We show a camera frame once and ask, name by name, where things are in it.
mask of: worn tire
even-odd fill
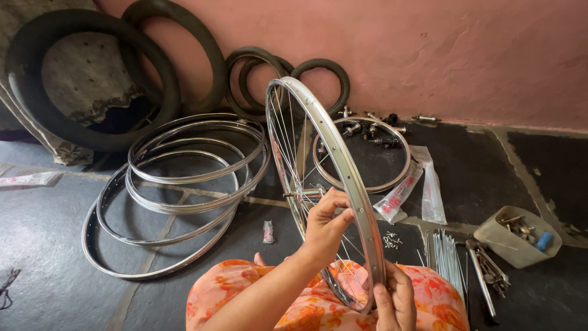
[[[266,51],[263,48],[259,48],[259,47],[247,46],[247,47],[242,47],[242,48],[239,48],[239,49],[233,51],[233,53],[231,53],[226,58],[227,79],[230,79],[230,72],[232,71],[232,69],[235,66],[235,64],[237,63],[237,61],[241,58],[246,58],[246,57],[254,57],[254,58],[258,58],[258,59],[261,59],[261,60],[267,62],[276,71],[279,78],[282,78],[282,77],[285,77],[288,75],[286,73],[286,71],[284,70],[284,68],[282,67],[282,65],[280,64],[280,62],[276,59],[276,57],[274,57],[268,51]],[[226,95],[225,95],[226,100],[229,103],[229,106],[231,107],[231,109],[233,109],[233,111],[235,113],[237,113],[237,115],[240,115],[240,116],[245,117],[248,120],[252,120],[252,121],[257,121],[257,122],[262,122],[262,123],[266,122],[265,114],[256,115],[256,114],[252,114],[252,112],[254,112],[254,110],[251,110],[251,109],[246,110],[246,109],[241,108],[239,106],[239,104],[237,104],[237,101],[235,100],[235,97],[233,96],[233,92],[231,91],[231,88],[230,88],[230,83],[227,84],[227,87],[228,88],[226,90]],[[280,105],[285,106],[286,102],[287,102],[287,100],[285,98],[281,98]]]
[[[225,57],[215,38],[206,26],[186,8],[168,0],[139,0],[131,4],[122,14],[122,19],[135,28],[151,17],[165,17],[188,30],[200,42],[212,67],[212,87],[208,95],[200,102],[184,105],[182,115],[204,114],[211,112],[225,97],[227,75]],[[133,81],[146,91],[146,96],[155,104],[161,104],[161,90],[144,72],[139,63],[135,49],[128,43],[119,43],[122,62],[125,64]]]
[[[71,121],[51,102],[41,78],[43,58],[56,41],[79,32],[113,35],[142,51],[153,63],[164,92],[161,110],[149,125],[124,134],[99,133]],[[64,9],[31,20],[14,36],[5,66],[12,92],[37,124],[65,141],[97,151],[127,150],[145,133],[175,119],[181,105],[178,77],[161,48],[131,24],[95,11]]]
[[[294,70],[294,66],[291,65],[290,62],[286,61],[281,57],[276,57],[276,59],[278,59],[278,62],[280,62],[280,64],[282,65],[284,70],[286,70],[286,73],[288,75]],[[259,102],[257,102],[251,96],[251,93],[249,93],[249,88],[247,87],[247,77],[249,76],[249,73],[251,72],[251,70],[253,70],[254,67],[262,63],[264,63],[262,60],[255,58],[250,59],[243,65],[241,71],[239,71],[239,89],[241,90],[241,95],[243,95],[245,101],[247,101],[247,103],[251,106],[251,109],[265,112],[265,105],[262,105]]]
[[[314,68],[325,68],[331,71],[337,76],[339,82],[341,83],[341,95],[339,96],[335,104],[332,105],[329,109],[327,109],[327,113],[329,113],[329,115],[331,116],[334,116],[337,114],[338,111],[343,109],[343,106],[345,106],[345,104],[347,103],[347,99],[349,98],[349,76],[347,76],[347,72],[345,72],[343,67],[329,59],[310,59],[308,61],[304,61],[292,71],[291,76],[299,80],[300,75],[303,72],[312,70]]]

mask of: plastic bag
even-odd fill
[[[263,222],[263,243],[264,244],[271,244],[273,243],[273,224],[272,221],[264,221]]]
[[[436,224],[447,224],[439,178],[433,168],[433,159],[426,146],[410,146],[410,154],[419,162],[425,171],[423,186],[422,219]]]
[[[399,219],[393,220],[394,216],[400,210],[400,205],[406,201],[410,192],[415,187],[416,182],[419,181],[423,174],[423,169],[413,160],[410,161],[410,167],[406,172],[406,178],[396,186],[390,193],[388,193],[380,202],[373,205],[380,215],[382,215],[390,224],[394,224]]]
[[[0,187],[3,186],[49,186],[59,176],[57,171],[36,173],[26,176],[0,178]]]

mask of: person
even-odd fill
[[[334,217],[338,207],[345,209]],[[363,315],[343,305],[319,272],[325,267],[338,269],[333,261],[353,220],[347,195],[331,188],[309,211],[304,243],[284,262],[266,266],[257,253],[253,263],[227,260],[198,279],[188,294],[186,329],[469,330],[457,291],[426,267],[386,261],[386,284],[373,287],[377,309]],[[360,282],[367,278],[367,271],[357,263],[339,263],[354,269],[353,275],[342,273],[348,284],[353,277]]]

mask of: plastic container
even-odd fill
[[[523,216],[525,225],[535,228],[533,234],[541,236],[543,232],[549,232],[553,235],[545,248],[545,252],[536,249],[497,222],[501,219],[511,219],[520,215]],[[492,215],[476,230],[474,237],[479,242],[486,243],[490,249],[517,269],[554,257],[562,246],[562,238],[551,225],[525,209],[512,206],[504,206],[496,214]]]

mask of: stack of rims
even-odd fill
[[[198,136],[199,134],[202,135],[202,133],[219,130],[232,131],[233,133],[244,135],[255,141],[257,146],[251,153],[244,155],[240,149],[225,140]],[[208,151],[179,149],[194,144],[220,146],[234,153],[239,161],[229,164],[220,156]],[[214,162],[221,164],[222,168],[207,173],[191,174],[182,177],[156,176],[146,170],[149,166],[162,160],[187,155],[211,159]],[[262,161],[256,173],[253,173],[249,164],[257,159],[258,156],[260,156]],[[86,257],[100,271],[126,280],[154,279],[187,266],[209,250],[223,235],[229,227],[241,199],[251,192],[265,175],[269,166],[269,160],[270,149],[268,142],[265,140],[263,126],[257,122],[238,117],[235,114],[215,113],[194,115],[180,118],[160,126],[140,138],[132,145],[128,154],[128,162],[116,171],[108,180],[96,199],[96,202],[94,202],[94,205],[90,208],[82,230],[82,247]],[[244,173],[244,176],[241,176],[242,180],[238,179],[235,173],[236,171]],[[165,187],[165,185],[179,186],[184,184],[201,183],[222,176],[227,176],[234,181],[234,190],[228,194],[223,194],[214,200],[196,204],[168,204],[150,200],[144,194],[139,192],[137,186],[133,182],[135,180],[141,180],[146,183],[151,183],[152,185],[163,185]],[[108,208],[113,197],[120,192],[123,187],[126,187],[128,194],[140,206],[157,213],[169,215],[199,214],[216,208],[222,212],[218,213],[216,217],[206,224],[199,226],[197,229],[190,232],[181,234],[180,236],[164,239],[158,238],[154,240],[127,238],[113,230],[108,225],[108,221],[105,217],[105,210]],[[96,245],[92,244],[96,242],[95,229],[98,224],[101,229],[105,230],[117,240],[126,244],[143,247],[159,247],[177,244],[206,233],[213,228],[217,229],[217,231],[200,249],[169,267],[146,273],[125,274],[115,272],[111,270],[106,263],[101,262],[101,259],[99,258],[101,254],[98,252]]]

